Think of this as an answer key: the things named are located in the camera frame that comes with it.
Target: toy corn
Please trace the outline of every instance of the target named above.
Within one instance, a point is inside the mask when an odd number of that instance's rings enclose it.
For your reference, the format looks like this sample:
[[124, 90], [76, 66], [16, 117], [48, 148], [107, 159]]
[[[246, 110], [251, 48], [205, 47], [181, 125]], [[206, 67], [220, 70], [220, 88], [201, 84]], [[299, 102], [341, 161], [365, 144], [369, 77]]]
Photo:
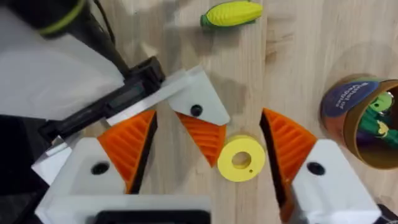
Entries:
[[212, 7], [200, 18], [202, 27], [233, 27], [254, 22], [261, 16], [262, 5], [249, 1], [224, 2]]

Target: wooden table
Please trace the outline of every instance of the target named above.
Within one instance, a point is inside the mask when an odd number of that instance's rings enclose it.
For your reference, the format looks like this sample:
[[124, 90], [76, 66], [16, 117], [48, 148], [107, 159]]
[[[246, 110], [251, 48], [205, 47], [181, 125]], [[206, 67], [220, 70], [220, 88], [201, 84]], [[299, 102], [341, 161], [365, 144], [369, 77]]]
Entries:
[[[200, 15], [220, 2], [102, 1], [129, 65], [150, 55], [166, 74], [203, 65], [231, 116], [228, 136], [248, 133], [265, 145], [258, 123], [267, 107], [324, 138], [318, 107], [335, 81], [363, 72], [398, 78], [398, 1], [257, 0], [265, 11], [255, 24], [202, 32]], [[280, 223], [268, 164], [255, 179], [230, 182], [166, 103], [157, 111], [142, 193], [209, 195], [213, 223]], [[398, 212], [398, 171], [374, 170], [343, 151], [374, 198]]]

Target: black cable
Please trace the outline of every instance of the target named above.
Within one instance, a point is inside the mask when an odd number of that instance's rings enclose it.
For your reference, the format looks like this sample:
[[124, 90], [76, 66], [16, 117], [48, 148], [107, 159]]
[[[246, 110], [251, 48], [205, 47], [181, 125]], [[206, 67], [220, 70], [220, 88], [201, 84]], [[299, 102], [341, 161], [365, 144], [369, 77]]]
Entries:
[[94, 0], [94, 3], [97, 5], [97, 8], [101, 12], [102, 18], [104, 19], [104, 22], [105, 22], [105, 25], [106, 25], [106, 29], [108, 30], [108, 34], [109, 34], [109, 36], [111, 38], [112, 43], [115, 44], [115, 39], [114, 39], [114, 34], [113, 34], [113, 31], [112, 31], [112, 28], [111, 28], [111, 26], [109, 24], [108, 18], [106, 17], [105, 10], [104, 10], [104, 8], [101, 5], [100, 0]]

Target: white plastic bracket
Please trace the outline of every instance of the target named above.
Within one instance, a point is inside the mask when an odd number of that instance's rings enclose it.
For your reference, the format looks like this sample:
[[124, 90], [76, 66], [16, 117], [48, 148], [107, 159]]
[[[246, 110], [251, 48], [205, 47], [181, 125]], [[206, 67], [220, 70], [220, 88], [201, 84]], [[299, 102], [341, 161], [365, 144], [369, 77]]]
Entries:
[[293, 180], [292, 191], [296, 202], [291, 224], [372, 224], [381, 215], [332, 140], [315, 143]]
[[107, 122], [113, 126], [163, 100], [167, 100], [174, 111], [187, 116], [192, 116], [190, 109], [193, 105], [200, 105], [203, 111], [196, 118], [219, 126], [228, 123], [230, 120], [205, 71], [201, 66], [196, 66], [188, 71], [179, 70], [175, 72], [163, 82], [162, 87], [157, 92], [108, 118]]

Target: printed label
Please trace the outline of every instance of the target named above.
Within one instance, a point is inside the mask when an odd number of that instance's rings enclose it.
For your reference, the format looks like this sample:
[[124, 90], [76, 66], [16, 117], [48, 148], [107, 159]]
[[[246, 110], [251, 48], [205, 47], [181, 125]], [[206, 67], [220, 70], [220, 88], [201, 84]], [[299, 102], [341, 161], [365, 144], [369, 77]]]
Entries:
[[337, 117], [357, 105], [371, 94], [379, 82], [352, 82], [332, 89], [322, 101], [322, 113], [329, 117]]

